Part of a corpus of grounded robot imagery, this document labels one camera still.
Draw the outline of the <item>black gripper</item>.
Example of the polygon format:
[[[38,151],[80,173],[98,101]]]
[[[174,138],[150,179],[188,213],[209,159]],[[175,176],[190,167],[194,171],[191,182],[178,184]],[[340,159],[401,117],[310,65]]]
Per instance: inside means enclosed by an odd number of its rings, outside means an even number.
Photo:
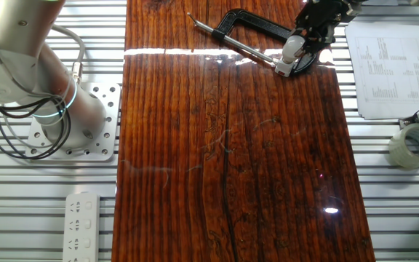
[[[294,35],[305,37],[302,51],[316,54],[332,43],[332,32],[342,18],[343,2],[338,0],[307,1],[295,19]]]

